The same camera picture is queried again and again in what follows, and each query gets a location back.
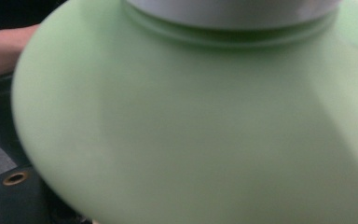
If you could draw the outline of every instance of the white surface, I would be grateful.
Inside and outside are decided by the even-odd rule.
[[[340,0],[127,0],[163,20],[212,29],[268,29],[313,20]]]

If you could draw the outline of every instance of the dark fabric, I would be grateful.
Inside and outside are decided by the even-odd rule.
[[[45,188],[43,180],[30,167],[0,175],[0,224],[51,223]]]
[[[0,30],[40,23],[64,0],[0,0]]]
[[[22,150],[19,137],[14,128],[11,97],[10,97],[11,75],[0,77],[0,148],[20,166],[29,164]]]

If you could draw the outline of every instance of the green ceramic shade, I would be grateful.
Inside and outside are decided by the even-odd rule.
[[[342,16],[221,33],[69,1],[18,64],[21,141],[102,224],[358,224],[358,47]]]

